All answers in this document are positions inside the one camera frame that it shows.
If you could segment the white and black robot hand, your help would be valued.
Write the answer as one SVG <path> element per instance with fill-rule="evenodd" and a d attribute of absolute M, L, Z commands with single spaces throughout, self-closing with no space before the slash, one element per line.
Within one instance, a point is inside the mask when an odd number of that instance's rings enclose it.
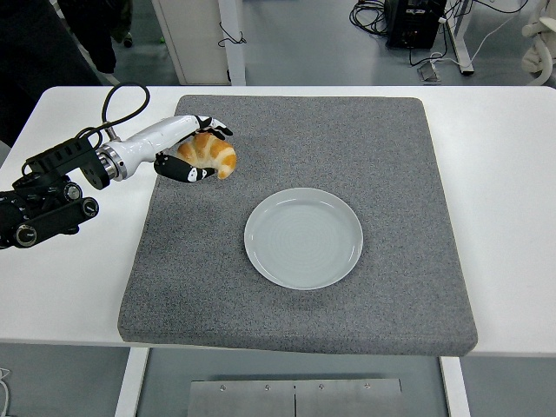
<path fill-rule="evenodd" d="M 116 166 L 121 170 L 118 181 L 131 177 L 143 162 L 154 162 L 156 155 L 171 148 L 193 134 L 214 131 L 221 138 L 232 136 L 232 131 L 210 116 L 172 116 L 134 134 L 123 142 L 112 142 L 111 148 L 119 156 Z"/>

